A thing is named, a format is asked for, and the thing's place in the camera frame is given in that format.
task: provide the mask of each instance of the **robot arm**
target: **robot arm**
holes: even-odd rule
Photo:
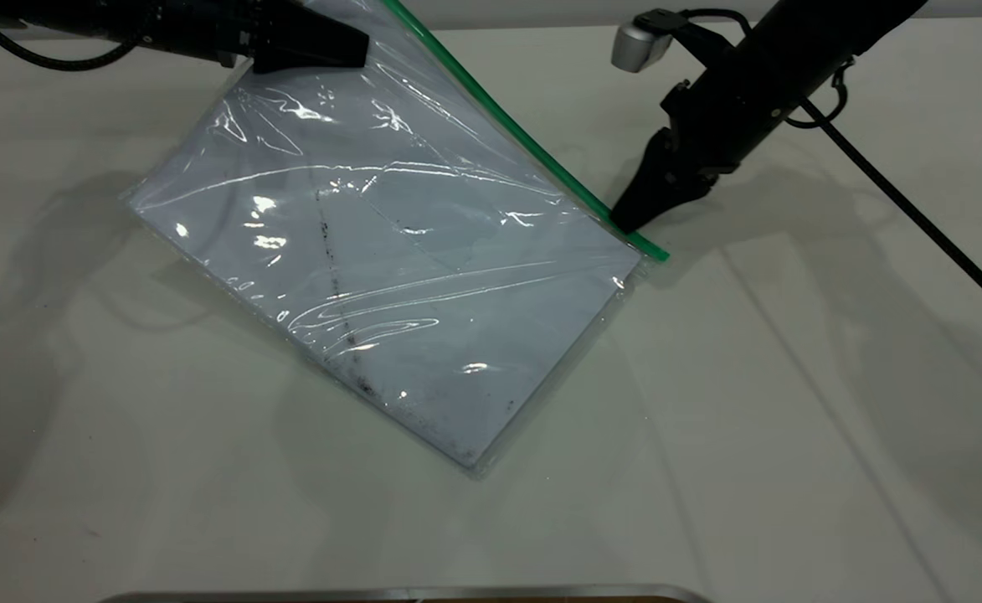
[[[223,66],[253,57],[266,73],[291,66],[360,68],[368,36],[291,0],[0,0],[0,23],[32,23],[67,34],[113,39],[118,49],[85,61],[62,61],[23,49],[0,32],[0,45],[45,68],[84,71],[136,46],[185,54]]]
[[[689,20],[731,12],[655,10],[635,17],[614,40],[618,68],[646,69],[677,39],[707,70],[694,85],[676,85],[662,101],[670,127],[651,138],[640,171],[610,218],[632,232],[663,211],[706,196],[717,176],[735,172],[823,81],[842,79],[856,54],[925,3],[780,0],[754,31],[736,15],[748,35],[735,47]]]

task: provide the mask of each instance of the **black cable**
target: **black cable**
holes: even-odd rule
[[[823,115],[822,119],[815,119],[815,121],[797,121],[792,118],[786,118],[784,121],[788,122],[789,126],[799,127],[800,130],[813,130],[816,127],[821,127],[823,123],[829,123],[836,119],[836,116],[841,114],[844,107],[847,107],[847,84],[844,83],[844,72],[854,64],[855,59],[850,58],[832,74],[832,88],[836,90],[836,107],[829,115]]]
[[[751,24],[747,22],[747,19],[744,18],[742,14],[736,13],[736,11],[722,11],[717,10],[716,8],[704,8],[704,10],[701,11],[686,12],[692,14],[693,16],[720,16],[734,19],[737,23],[740,23],[740,27],[742,27],[744,34],[751,34]],[[844,64],[844,66],[841,66],[836,73],[840,74],[841,78],[843,79],[843,72],[845,69],[849,68],[849,66],[851,65]],[[847,90],[844,90],[844,104],[846,104],[846,98]],[[870,178],[871,182],[874,182],[874,184],[881,189],[882,193],[892,199],[892,202],[900,208],[900,211],[903,211],[908,218],[911,218],[911,221],[915,222],[915,225],[926,233],[926,236],[930,237],[930,240],[938,245],[938,247],[941,248],[941,251],[945,252],[945,255],[951,257],[951,260],[956,262],[956,265],[960,267],[960,270],[966,272],[966,275],[970,277],[970,280],[973,280],[973,282],[975,282],[977,286],[980,286],[982,290],[981,268],[979,268],[978,265],[966,255],[966,253],[963,253],[963,251],[957,247],[957,245],[953,243],[949,237],[945,236],[945,233],[941,232],[941,229],[939,229],[934,222],[931,222],[930,218],[926,217],[926,214],[923,214],[922,211],[917,209],[915,204],[909,201],[907,196],[904,196],[904,194],[900,192],[899,188],[893,186],[893,184],[889,182],[888,178],[882,175],[881,172],[878,172],[877,168],[874,167],[869,160],[866,160],[866,157],[862,156],[859,149],[855,148],[851,142],[847,141],[847,138],[840,133],[840,130],[836,130],[836,127],[832,125],[830,120],[836,115],[839,115],[839,111],[834,110],[834,113],[830,114],[827,118],[826,116],[822,115],[822,111],[819,111],[819,108],[815,106],[815,103],[812,103],[811,100],[805,98],[803,95],[801,95],[799,98],[799,106],[804,108],[804,111],[807,111],[807,114],[811,116],[811,119],[815,120],[813,121],[813,126],[809,127],[820,127],[820,129],[826,133],[834,144],[836,144],[836,147],[840,148],[840,150],[844,152],[844,154],[846,154],[847,157],[859,167],[859,169],[862,170],[863,174],[866,174],[866,176]],[[839,110],[843,110],[840,103],[838,103],[838,108]]]
[[[6,37],[2,31],[0,31],[0,46],[3,46],[8,51],[11,51],[11,54],[15,54],[16,57],[27,60],[28,62],[31,62],[31,64],[35,64],[37,66],[43,66],[45,69],[54,69],[55,71],[89,71],[92,69],[99,69],[101,66],[113,64],[113,62],[126,56],[131,50],[137,47],[138,43],[141,41],[141,36],[147,30],[149,23],[152,22],[152,16],[155,14],[156,6],[157,0],[147,1],[145,7],[145,17],[143,17],[141,23],[137,27],[137,30],[131,34],[131,37],[127,39],[126,42],[122,42],[113,50],[108,51],[108,53],[101,54],[99,57],[81,60],[62,60],[45,57],[43,54],[36,54],[30,49],[25,49],[24,46],[19,45],[13,41],[13,39]]]

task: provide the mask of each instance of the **plastic bag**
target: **plastic bag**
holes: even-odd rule
[[[308,4],[371,35],[367,68],[245,73],[128,203],[308,358],[478,470],[641,254],[499,130],[397,3]]]

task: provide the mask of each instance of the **clear plastic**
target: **clear plastic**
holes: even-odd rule
[[[396,3],[308,4],[371,35],[367,68],[245,73],[128,203],[308,358],[478,471],[641,254],[502,132]]]

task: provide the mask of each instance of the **tabletop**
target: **tabletop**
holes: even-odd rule
[[[680,49],[618,72],[613,33],[441,38],[612,201],[659,100],[701,73]],[[476,481],[118,201],[228,75],[146,50],[51,73],[0,49],[0,600],[671,584],[982,602],[982,293],[822,134],[778,129],[647,226],[671,262]],[[847,79],[838,126],[982,266],[982,19],[904,24]]]

